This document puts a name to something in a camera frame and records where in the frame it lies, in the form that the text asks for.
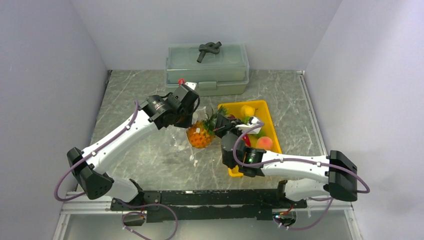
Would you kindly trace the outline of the dark knotted rubber tube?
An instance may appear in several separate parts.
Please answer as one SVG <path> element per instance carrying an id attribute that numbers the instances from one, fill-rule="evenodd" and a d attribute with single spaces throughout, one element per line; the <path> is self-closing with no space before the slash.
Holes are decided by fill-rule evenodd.
<path id="1" fill-rule="evenodd" d="M 207 53 L 217 55 L 220 53 L 220 47 L 222 46 L 222 43 L 220 41 L 217 42 L 208 42 L 205 44 L 200 44 L 198 47 L 199 56 L 197 58 L 197 62 L 200 64 Z"/>

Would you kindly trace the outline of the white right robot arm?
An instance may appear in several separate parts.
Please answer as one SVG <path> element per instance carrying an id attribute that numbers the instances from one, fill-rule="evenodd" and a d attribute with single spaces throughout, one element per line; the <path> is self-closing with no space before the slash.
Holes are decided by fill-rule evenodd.
<path id="1" fill-rule="evenodd" d="M 283 176 L 275 194 L 276 203 L 287 208 L 293 202 L 319 196 L 330 196 L 344 202 L 358 199 L 358 168 L 341 151 L 329 155 L 287 155 L 248 146 L 244 136 L 264 126 L 257 117 L 244 125 L 235 117 L 219 113 L 214 133 L 221 139 L 222 162 L 238 169 L 246 177 Z"/>

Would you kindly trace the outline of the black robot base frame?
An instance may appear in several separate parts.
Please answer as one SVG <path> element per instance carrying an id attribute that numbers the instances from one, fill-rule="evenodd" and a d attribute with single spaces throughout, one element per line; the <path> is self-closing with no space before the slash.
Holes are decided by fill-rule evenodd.
<path id="1" fill-rule="evenodd" d="M 290 207 L 304 209 L 306 200 L 291 201 L 276 189 L 146 190 L 124 206 L 112 199 L 115 212 L 146 212 L 147 223 L 178 220 L 256 219 L 268 221 L 273 213 Z"/>

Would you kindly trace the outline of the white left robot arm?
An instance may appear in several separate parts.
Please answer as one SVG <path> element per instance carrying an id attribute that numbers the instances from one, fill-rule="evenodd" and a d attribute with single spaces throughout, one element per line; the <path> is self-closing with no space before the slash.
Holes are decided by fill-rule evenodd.
<path id="1" fill-rule="evenodd" d="M 90 200 L 117 198 L 129 209 L 139 209 L 144 203 L 141 187 L 134 180 L 111 176 L 108 170 L 136 142 L 169 126 L 190 127 L 200 104 L 197 88 L 197 83 L 185 82 L 165 96 L 152 95 L 142 103 L 136 101 L 131 116 L 107 136 L 83 150 L 69 150 L 70 169 L 83 194 Z"/>

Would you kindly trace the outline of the yellow toy pear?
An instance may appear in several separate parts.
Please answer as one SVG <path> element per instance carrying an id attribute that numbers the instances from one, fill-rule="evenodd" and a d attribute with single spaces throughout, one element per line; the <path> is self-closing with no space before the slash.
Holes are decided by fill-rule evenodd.
<path id="1" fill-rule="evenodd" d="M 253 117 L 256 113 L 256 108 L 250 106 L 250 105 L 243 105 L 240 108 L 240 114 L 243 118 L 247 118 L 247 117 Z"/>

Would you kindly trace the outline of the red toy chili pepper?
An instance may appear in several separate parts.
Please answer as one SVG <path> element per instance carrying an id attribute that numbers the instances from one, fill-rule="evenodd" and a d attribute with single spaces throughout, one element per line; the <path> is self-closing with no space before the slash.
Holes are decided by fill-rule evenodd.
<path id="1" fill-rule="evenodd" d="M 251 141 L 250 141 L 250 139 L 249 139 L 249 136 L 248 136 L 248 135 L 243 136 L 243 137 L 242 137 L 242 139 L 243 139 L 243 141 L 245 142 L 245 145 L 246 145 L 246 146 L 248 146 L 248 147 L 251 147 L 251 146 L 252 146 L 252 145 L 251 145 Z"/>

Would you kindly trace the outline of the green translucent storage box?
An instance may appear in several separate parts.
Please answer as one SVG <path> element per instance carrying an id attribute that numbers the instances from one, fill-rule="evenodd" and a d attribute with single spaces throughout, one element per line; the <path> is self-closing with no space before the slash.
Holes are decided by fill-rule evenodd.
<path id="1" fill-rule="evenodd" d="M 174 44 L 168 47 L 165 85 L 174 91 L 179 79 L 197 83 L 200 96 L 241 95 L 249 83 L 249 61 L 245 44 L 223 43 L 219 54 L 207 53 L 197 62 L 199 45 Z"/>

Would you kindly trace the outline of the orange toy pineapple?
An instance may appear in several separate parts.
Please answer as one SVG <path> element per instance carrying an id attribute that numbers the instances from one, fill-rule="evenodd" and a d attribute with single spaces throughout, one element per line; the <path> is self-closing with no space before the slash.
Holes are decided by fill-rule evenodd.
<path id="1" fill-rule="evenodd" d="M 212 110 L 211 115 L 206 114 L 206 118 L 196 121 L 188 128 L 186 135 L 192 147 L 204 149 L 211 144 L 215 138 L 215 124 L 218 114 L 227 115 L 227 109 L 223 106 L 219 107 L 216 112 Z"/>

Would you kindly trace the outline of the green toy grape bunch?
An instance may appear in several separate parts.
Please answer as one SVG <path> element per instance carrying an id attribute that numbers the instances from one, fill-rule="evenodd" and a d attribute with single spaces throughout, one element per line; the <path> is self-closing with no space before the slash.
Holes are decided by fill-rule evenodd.
<path id="1" fill-rule="evenodd" d="M 243 132 L 245 132 L 246 130 L 249 130 L 249 129 L 253 128 L 253 127 L 256 127 L 256 126 L 258 126 L 259 124 L 262 123 L 263 124 L 262 127 L 256 128 L 256 129 L 250 131 L 248 133 L 248 135 L 253 135 L 257 139 L 260 138 L 260 137 L 264 137 L 266 135 L 265 132 L 264 132 L 264 130 L 263 130 L 263 127 L 265 126 L 265 124 L 258 117 L 256 117 L 256 116 L 244 117 L 242 119 L 242 122 L 243 122 L 244 125 L 246 125 L 246 127 L 244 127 L 243 130 L 242 130 Z"/>

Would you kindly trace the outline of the yellow plastic tray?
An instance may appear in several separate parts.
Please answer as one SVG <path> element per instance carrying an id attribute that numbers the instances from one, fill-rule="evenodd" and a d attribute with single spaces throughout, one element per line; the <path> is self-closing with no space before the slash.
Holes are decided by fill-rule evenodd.
<path id="1" fill-rule="evenodd" d="M 279 144 L 279 140 L 278 140 L 274 123 L 271 117 L 271 113 L 268 108 L 268 104 L 265 100 L 220 103 L 218 105 L 218 108 L 223 106 L 227 109 L 227 116 L 234 115 L 237 119 L 243 120 L 243 117 L 241 116 L 241 113 L 240 113 L 240 108 L 243 105 L 248 105 L 248 106 L 256 108 L 256 112 L 254 116 L 258 117 L 260 120 L 264 122 L 265 125 L 263 127 L 263 130 L 265 132 L 265 136 L 271 138 L 273 141 L 273 148 L 271 151 L 282 154 L 283 152 Z M 251 147 L 255 147 L 258 138 L 250 134 L 248 134 L 248 137 L 251 142 Z"/>

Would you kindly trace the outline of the clear zip top bag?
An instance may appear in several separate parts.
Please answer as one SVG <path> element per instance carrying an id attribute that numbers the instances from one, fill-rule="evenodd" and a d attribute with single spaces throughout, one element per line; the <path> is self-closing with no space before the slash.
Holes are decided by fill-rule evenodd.
<path id="1" fill-rule="evenodd" d="M 196 110 L 193 114 L 191 126 L 196 121 L 205 119 L 207 114 L 211 115 L 207 113 L 205 107 Z M 169 127 L 165 130 L 163 139 L 164 150 L 162 150 L 164 164 L 180 164 L 185 160 L 192 161 L 195 159 L 196 153 L 205 149 L 195 148 L 189 143 L 187 137 L 188 128 Z"/>

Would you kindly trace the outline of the pink toy peach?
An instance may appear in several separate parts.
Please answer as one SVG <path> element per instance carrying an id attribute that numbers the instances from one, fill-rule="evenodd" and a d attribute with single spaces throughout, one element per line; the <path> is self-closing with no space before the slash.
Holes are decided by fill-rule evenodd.
<path id="1" fill-rule="evenodd" d="M 271 151 L 274 146 L 273 140 L 268 136 L 262 136 L 257 139 L 255 148 Z"/>

